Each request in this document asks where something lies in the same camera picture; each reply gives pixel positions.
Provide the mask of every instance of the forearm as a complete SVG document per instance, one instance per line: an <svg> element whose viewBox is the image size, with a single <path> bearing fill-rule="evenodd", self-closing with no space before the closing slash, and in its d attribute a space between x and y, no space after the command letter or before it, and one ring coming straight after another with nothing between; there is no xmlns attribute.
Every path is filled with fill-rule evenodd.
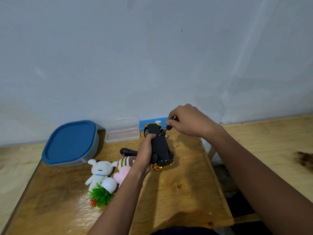
<svg viewBox="0 0 313 235"><path fill-rule="evenodd" d="M274 234L310 234L313 204L219 128L205 138L216 149L237 186Z"/></svg>
<svg viewBox="0 0 313 235"><path fill-rule="evenodd" d="M89 235L129 233L144 177L143 170L137 168L135 163Z"/></svg>

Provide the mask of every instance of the white dog plush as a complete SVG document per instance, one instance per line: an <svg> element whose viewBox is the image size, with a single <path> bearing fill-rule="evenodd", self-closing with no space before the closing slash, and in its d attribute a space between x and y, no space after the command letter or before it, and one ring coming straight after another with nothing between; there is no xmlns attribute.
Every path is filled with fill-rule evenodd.
<svg viewBox="0 0 313 235"><path fill-rule="evenodd" d="M97 162L95 159L90 159L88 164L92 165L91 173L93 175L85 182L85 184L86 186L90 184L89 191L92 191L92 189L98 188L97 183L101 185L104 179L108 178L113 171L113 166L111 162Z"/></svg>

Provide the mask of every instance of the person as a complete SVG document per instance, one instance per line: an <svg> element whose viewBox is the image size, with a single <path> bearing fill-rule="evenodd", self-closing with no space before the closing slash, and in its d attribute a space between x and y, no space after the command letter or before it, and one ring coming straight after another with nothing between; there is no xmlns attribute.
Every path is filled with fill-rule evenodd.
<svg viewBox="0 0 313 235"><path fill-rule="evenodd" d="M273 234L313 234L313 203L241 146L221 125L190 104L172 110L166 124L183 134L204 138L216 149L240 191ZM129 233L142 182L152 168L151 140L155 137L148 134L139 144L134 165L89 235ZM155 234L172 233L217 234L206 228L184 227Z"/></svg>

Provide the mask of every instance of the blue lid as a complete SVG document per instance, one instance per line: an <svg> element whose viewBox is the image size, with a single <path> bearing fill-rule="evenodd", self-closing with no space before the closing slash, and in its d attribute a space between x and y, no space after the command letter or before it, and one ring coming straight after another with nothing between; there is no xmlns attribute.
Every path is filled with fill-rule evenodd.
<svg viewBox="0 0 313 235"><path fill-rule="evenodd" d="M97 126L90 120L61 125L51 134L42 161L49 165L75 162L89 152L96 134Z"/></svg>

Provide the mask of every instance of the plastic container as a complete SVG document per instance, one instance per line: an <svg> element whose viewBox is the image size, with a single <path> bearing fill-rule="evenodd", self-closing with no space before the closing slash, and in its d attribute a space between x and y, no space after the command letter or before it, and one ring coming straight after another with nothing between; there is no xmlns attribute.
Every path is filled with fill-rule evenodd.
<svg viewBox="0 0 313 235"><path fill-rule="evenodd" d="M95 156L98 143L94 122L83 120L67 123L51 134L41 158L48 165L79 166Z"/></svg>
<svg viewBox="0 0 313 235"><path fill-rule="evenodd" d="M104 141L106 143L139 139L139 118L107 121L105 131Z"/></svg>

